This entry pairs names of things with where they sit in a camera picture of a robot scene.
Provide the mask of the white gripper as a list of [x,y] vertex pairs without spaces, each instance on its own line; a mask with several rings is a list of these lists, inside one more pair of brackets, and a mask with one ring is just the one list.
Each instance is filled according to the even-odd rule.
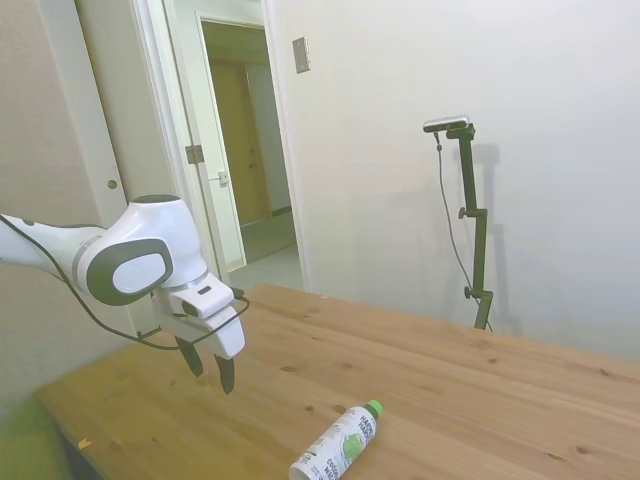
[[245,346],[233,294],[157,292],[152,302],[159,312],[160,327],[178,336],[177,347],[195,377],[203,374],[203,364],[191,342],[203,337],[200,344],[215,353],[222,390],[230,394],[235,388],[233,357]]

